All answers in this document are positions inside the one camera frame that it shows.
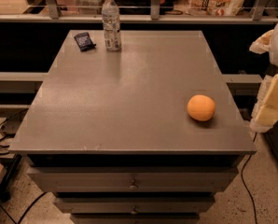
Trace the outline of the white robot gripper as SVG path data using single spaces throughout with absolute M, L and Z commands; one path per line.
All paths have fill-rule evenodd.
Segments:
M 278 66 L 278 23 L 254 41 L 250 51 L 269 53 L 270 62 Z M 257 94 L 257 102 L 252 111 L 250 128 L 257 133 L 265 133 L 278 121 L 278 74 L 265 76 Z

